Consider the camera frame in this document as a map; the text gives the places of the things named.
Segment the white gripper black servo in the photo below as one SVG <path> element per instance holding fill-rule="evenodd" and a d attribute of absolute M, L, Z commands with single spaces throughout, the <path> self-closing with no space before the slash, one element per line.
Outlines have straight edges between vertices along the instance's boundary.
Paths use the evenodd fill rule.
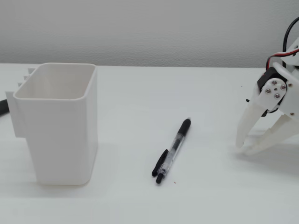
<path fill-rule="evenodd" d="M 236 146 L 241 148 L 256 122 L 265 113 L 279 109 L 284 113 L 249 149 L 257 154 L 294 136 L 294 119 L 299 116 L 299 70 L 292 72 L 275 62 L 254 85 L 253 94 L 237 126 Z"/>

